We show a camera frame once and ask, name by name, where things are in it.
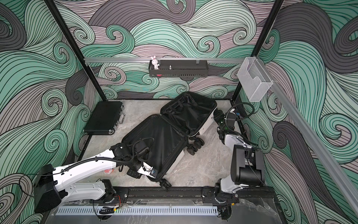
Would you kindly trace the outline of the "white hard-shell suitcase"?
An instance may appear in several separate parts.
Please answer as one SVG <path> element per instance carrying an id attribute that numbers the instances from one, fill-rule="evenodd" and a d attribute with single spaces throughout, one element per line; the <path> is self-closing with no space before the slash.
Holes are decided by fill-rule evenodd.
<path id="1" fill-rule="evenodd" d="M 172 185 L 165 179 L 170 168 L 182 158 L 184 150 L 195 153 L 205 142 L 199 137 L 214 121 L 217 103 L 214 99 L 194 92 L 185 92 L 164 105 L 159 114 L 146 118 L 123 139 L 125 144 L 153 137 L 155 142 L 140 158 L 157 170 L 152 182 L 159 182 L 164 190 Z"/>

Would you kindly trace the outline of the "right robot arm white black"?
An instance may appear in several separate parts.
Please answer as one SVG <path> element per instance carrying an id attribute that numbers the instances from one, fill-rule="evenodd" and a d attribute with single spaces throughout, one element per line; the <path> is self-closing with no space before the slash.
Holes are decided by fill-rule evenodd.
<path id="1" fill-rule="evenodd" d="M 265 186 L 263 153 L 256 143 L 248 140 L 243 134 L 234 130 L 229 121 L 239 121 L 237 106 L 247 105 L 251 108 L 249 116 L 255 112 L 251 103 L 241 102 L 232 106 L 226 113 L 216 109 L 214 121 L 217 123 L 217 133 L 221 142 L 232 150 L 230 174 L 218 180 L 215 184 L 215 194 L 235 194 L 238 190 Z"/>

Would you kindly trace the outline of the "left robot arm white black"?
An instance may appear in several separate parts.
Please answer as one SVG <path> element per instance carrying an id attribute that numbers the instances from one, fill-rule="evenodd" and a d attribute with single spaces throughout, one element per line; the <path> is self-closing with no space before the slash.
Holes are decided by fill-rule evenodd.
<path id="1" fill-rule="evenodd" d="M 140 158 L 140 153 L 148 151 L 155 142 L 153 137 L 143 138 L 134 143 L 118 143 L 96 156 L 72 163 L 70 165 L 53 167 L 44 165 L 35 174 L 34 182 L 34 211 L 44 213 L 50 211 L 63 202 L 92 199 L 112 200 L 115 191 L 110 181 L 88 187 L 76 188 L 76 182 L 98 172 L 121 166 L 134 169 L 137 174 L 153 176 L 154 168 Z"/>

